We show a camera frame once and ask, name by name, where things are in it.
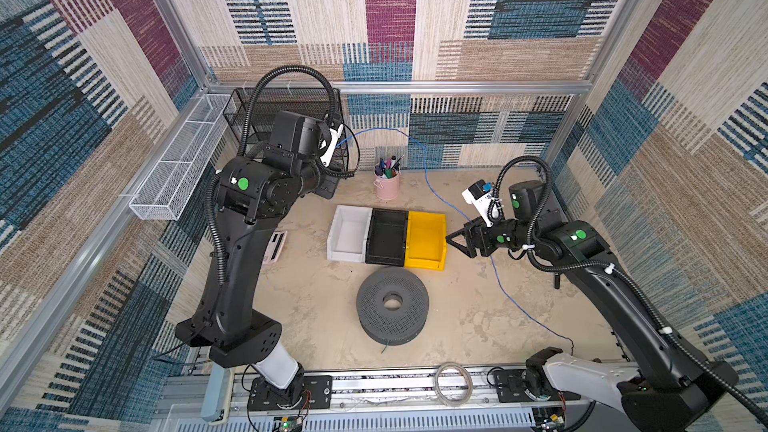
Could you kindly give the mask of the grey filament spool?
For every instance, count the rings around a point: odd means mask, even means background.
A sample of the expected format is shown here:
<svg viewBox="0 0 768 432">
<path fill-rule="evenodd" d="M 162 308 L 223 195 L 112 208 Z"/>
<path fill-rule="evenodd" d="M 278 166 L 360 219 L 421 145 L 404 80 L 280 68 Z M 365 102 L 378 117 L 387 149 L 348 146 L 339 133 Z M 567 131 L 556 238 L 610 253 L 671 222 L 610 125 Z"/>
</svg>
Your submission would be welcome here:
<svg viewBox="0 0 768 432">
<path fill-rule="evenodd" d="M 422 280 L 401 267 L 383 267 L 360 286 L 356 310 L 360 325 L 374 341 L 388 347 L 415 339 L 426 325 L 429 294 Z"/>
</svg>

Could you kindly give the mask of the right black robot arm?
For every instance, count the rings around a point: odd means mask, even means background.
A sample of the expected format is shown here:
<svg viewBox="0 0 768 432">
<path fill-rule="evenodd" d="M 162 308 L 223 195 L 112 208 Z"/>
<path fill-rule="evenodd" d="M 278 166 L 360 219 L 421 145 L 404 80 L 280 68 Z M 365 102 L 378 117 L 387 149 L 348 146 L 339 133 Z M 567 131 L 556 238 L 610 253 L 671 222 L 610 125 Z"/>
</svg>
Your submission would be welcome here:
<svg viewBox="0 0 768 432">
<path fill-rule="evenodd" d="M 623 413 L 640 431 L 683 431 L 730 395 L 765 425 L 766 411 L 738 389 L 733 367 L 709 360 L 671 325 L 594 227 L 563 219 L 551 199 L 545 161 L 524 155 L 501 171 L 523 162 L 538 165 L 544 177 L 509 187 L 512 217 L 505 216 L 500 199 L 503 176 L 478 180 L 462 196 L 479 215 L 447 235 L 447 243 L 469 258 L 505 249 L 541 272 L 566 277 L 629 353 L 627 364 L 613 367 L 545 348 L 526 361 L 521 374 L 529 398 L 545 401 L 571 392 Z"/>
</svg>

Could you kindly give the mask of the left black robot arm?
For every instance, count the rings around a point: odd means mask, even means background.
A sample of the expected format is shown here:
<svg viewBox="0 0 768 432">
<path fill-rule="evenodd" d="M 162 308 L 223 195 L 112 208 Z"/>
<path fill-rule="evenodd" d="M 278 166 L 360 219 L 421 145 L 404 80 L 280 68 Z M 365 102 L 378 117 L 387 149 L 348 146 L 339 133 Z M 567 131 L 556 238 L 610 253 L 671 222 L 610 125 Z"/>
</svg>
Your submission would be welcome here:
<svg viewBox="0 0 768 432">
<path fill-rule="evenodd" d="M 290 73 L 319 82 L 328 97 L 326 116 L 280 111 L 268 140 L 249 145 L 261 93 Z M 353 177 L 338 150 L 344 128 L 337 94 L 316 69 L 280 66 L 257 82 L 238 151 L 206 190 L 204 212 L 213 250 L 204 291 L 194 314 L 175 327 L 178 340 L 208 348 L 216 365 L 253 366 L 283 407 L 307 403 L 304 368 L 283 346 L 281 324 L 254 310 L 253 300 L 268 243 L 295 202 L 310 193 L 330 199 L 340 180 Z"/>
</svg>

